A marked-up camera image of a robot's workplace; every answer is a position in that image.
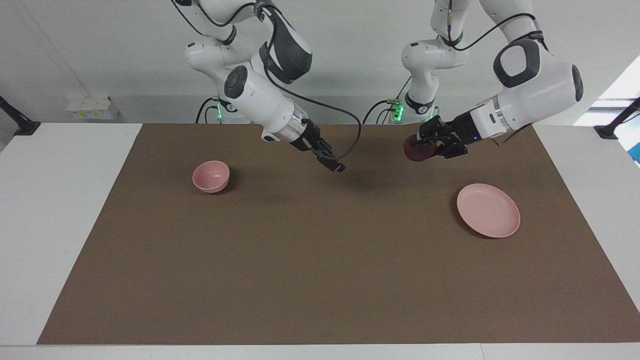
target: cardboard mat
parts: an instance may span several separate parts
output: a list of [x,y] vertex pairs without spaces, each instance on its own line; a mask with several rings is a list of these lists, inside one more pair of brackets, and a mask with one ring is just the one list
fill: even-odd
[[[367,126],[333,174],[259,126],[144,125],[39,344],[640,341],[640,313],[533,129],[412,163],[417,126]],[[353,126],[322,126],[342,152]],[[220,195],[191,183],[222,160]],[[515,199],[468,229],[471,183]]]

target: wall outlet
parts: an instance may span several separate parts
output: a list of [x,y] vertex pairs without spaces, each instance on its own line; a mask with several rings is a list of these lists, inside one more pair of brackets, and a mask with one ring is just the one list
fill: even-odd
[[115,120],[120,110],[108,96],[69,99],[67,111],[78,120]]

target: white wall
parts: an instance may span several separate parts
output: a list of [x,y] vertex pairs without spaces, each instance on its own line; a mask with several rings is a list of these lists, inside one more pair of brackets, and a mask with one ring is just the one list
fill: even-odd
[[635,99],[640,96],[640,57],[602,94],[603,99]]
[[[314,48],[312,72],[293,89],[324,100],[344,96],[337,102],[358,115],[375,100],[395,96],[406,80],[399,59],[403,46],[434,37],[428,0],[277,3]],[[585,80],[583,103],[550,120],[573,124],[638,55],[640,2],[534,0],[534,5],[552,52],[575,62]],[[202,99],[213,95],[208,78],[184,61],[184,46],[198,35],[169,0],[0,0],[0,94],[34,119],[68,121],[65,96],[83,90],[51,59],[31,19],[82,85],[93,95],[111,95],[128,122],[191,122]],[[467,36],[475,38],[492,25],[475,1]],[[262,29],[255,19],[241,28]],[[492,62],[504,45],[496,32],[473,49],[465,67],[439,72],[445,118],[501,90]],[[319,122],[341,116],[303,107]],[[8,120],[0,121],[6,127]],[[0,138],[7,136],[2,127],[0,132]]]
[[17,129],[14,129],[12,124],[11,119],[0,111],[0,151],[11,141],[12,134]]

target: black joint cap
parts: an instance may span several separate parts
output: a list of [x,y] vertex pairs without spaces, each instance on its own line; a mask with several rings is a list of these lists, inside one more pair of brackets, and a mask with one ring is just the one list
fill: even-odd
[[[521,73],[511,76],[506,72],[506,70],[504,70],[502,55],[514,46],[520,46],[524,51],[527,59],[527,67]],[[529,39],[516,40],[510,43],[498,53],[498,56],[495,57],[495,60],[493,61],[493,72],[498,77],[498,80],[508,88],[520,86],[535,78],[540,73],[540,49],[538,48],[537,43]]]
[[464,31],[463,31],[462,33],[460,33],[460,36],[459,36],[456,40],[449,41],[449,39],[446,39],[445,37],[442,37],[442,42],[443,42],[446,46],[454,47],[454,46],[456,46],[456,45],[460,44],[460,43],[462,42],[462,39],[463,39],[464,37],[465,37],[465,33],[464,33]]
[[264,9],[265,6],[275,6],[275,4],[271,0],[258,0],[253,6],[253,13],[258,17],[258,19],[260,19],[260,21],[264,20],[262,9]]
[[229,99],[237,99],[242,96],[248,76],[249,72],[244,65],[236,67],[229,76],[227,76],[225,95]]
[[433,99],[431,102],[427,102],[426,104],[419,104],[411,99],[409,93],[406,93],[406,95],[404,96],[404,101],[411,109],[415,110],[416,114],[424,115],[427,113],[427,111],[429,111],[429,109],[431,109],[433,103],[435,102],[435,99]]
[[573,65],[573,85],[575,86],[575,100],[580,102],[582,100],[582,96],[584,95],[584,85],[582,83],[582,76],[580,76],[580,70],[578,67]]

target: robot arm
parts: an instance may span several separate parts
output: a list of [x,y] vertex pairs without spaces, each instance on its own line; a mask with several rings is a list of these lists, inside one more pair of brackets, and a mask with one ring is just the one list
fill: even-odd
[[[225,106],[232,104],[252,122],[262,125],[264,141],[291,143],[300,151],[312,151],[329,170],[344,171],[345,166],[335,158],[307,113],[265,78],[273,76],[283,84],[291,84],[310,70],[312,62],[311,48],[273,2],[258,0],[252,6],[245,6],[244,0],[183,3],[191,6],[200,19],[202,32],[211,37],[189,44],[187,61],[213,80],[221,102]],[[257,53],[258,46],[233,25],[252,15],[273,34]]]
[[[405,120],[424,122],[428,119],[440,86],[438,78],[432,73],[434,70],[454,69],[467,62],[468,51],[456,51],[453,47],[467,44],[463,27],[470,4],[471,0],[455,0],[451,3],[449,0],[436,0],[431,27],[438,37],[416,41],[404,47],[402,63],[412,77],[409,91],[400,98],[405,108]],[[455,39],[452,42],[448,41],[449,34]]]
[[[481,4],[497,24],[526,13],[531,7],[527,0],[481,0]],[[578,68],[545,49],[541,31],[531,18],[515,17],[500,28],[510,41],[493,63],[503,91],[451,122],[435,117],[422,124],[418,134],[409,137],[404,145],[411,160],[464,155],[469,144],[518,131],[561,113],[582,99]]]

